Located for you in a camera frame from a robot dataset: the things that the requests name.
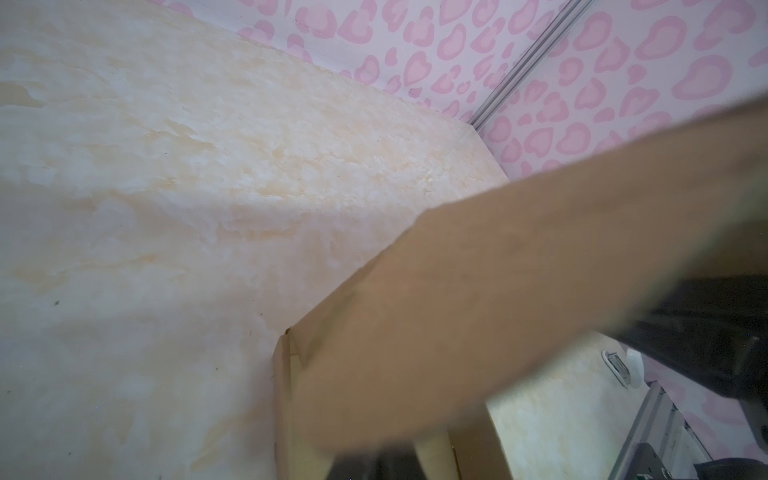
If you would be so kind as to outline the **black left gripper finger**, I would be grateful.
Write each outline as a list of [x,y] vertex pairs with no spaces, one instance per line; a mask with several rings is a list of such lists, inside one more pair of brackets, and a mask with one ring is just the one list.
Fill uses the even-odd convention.
[[426,480],[413,446],[336,457],[327,480]]

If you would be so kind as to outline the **brown cardboard paper box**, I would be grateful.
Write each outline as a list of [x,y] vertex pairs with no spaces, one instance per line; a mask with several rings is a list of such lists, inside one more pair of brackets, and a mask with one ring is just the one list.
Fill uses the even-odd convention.
[[[413,446],[427,479],[609,479],[654,382],[610,335],[739,275],[767,277],[765,96],[428,210],[279,338],[277,475]],[[696,479],[767,475],[705,448]]]

